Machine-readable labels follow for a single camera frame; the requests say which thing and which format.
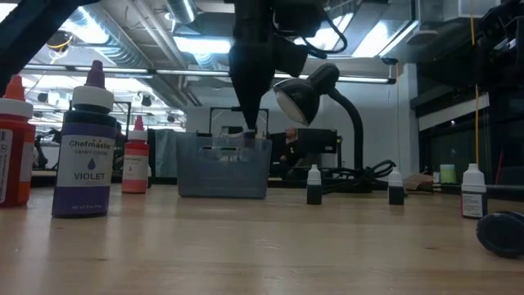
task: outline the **purple bottle cap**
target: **purple bottle cap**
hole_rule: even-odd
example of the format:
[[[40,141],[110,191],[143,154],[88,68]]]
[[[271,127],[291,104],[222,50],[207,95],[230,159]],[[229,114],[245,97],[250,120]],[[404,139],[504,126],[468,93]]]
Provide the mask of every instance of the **purple bottle cap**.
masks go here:
[[[91,65],[91,70],[88,72],[88,80],[85,86],[98,87],[100,89],[106,88],[106,76],[104,75],[104,65],[101,61],[94,60]]]

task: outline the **gray plastic bin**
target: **gray plastic bin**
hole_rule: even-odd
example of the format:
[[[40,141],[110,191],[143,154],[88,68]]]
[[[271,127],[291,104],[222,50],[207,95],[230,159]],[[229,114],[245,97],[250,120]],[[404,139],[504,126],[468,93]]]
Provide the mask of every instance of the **gray plastic bin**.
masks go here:
[[[270,140],[192,136],[177,139],[176,153],[180,196],[265,198]]]

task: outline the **orange bottle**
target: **orange bottle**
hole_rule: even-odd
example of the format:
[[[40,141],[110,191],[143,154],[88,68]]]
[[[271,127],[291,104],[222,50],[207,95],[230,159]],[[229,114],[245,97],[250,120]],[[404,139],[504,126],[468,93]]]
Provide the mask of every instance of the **orange bottle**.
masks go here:
[[[0,98],[0,207],[29,201],[35,126],[33,105],[25,101],[22,78],[13,77]]]
[[[147,131],[144,131],[142,117],[138,116],[134,123],[134,131],[129,131],[129,142],[125,144],[122,193],[147,192],[148,164]]]

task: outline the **wooden table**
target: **wooden table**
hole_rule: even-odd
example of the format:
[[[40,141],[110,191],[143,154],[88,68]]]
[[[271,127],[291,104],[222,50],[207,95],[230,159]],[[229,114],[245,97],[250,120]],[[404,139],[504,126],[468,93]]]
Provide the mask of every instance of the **wooden table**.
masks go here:
[[[52,190],[0,211],[0,294],[519,294],[524,260],[490,254],[457,196],[179,198],[112,190],[107,218],[53,220]],[[524,211],[491,201],[490,211]]]

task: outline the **man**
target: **man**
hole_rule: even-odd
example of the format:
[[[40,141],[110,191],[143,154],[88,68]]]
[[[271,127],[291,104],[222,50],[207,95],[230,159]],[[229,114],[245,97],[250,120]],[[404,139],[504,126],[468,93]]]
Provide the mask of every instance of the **man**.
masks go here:
[[[282,178],[285,179],[292,167],[299,166],[300,160],[305,156],[300,154],[297,148],[297,130],[295,127],[286,128],[286,148],[280,156],[282,165]]]

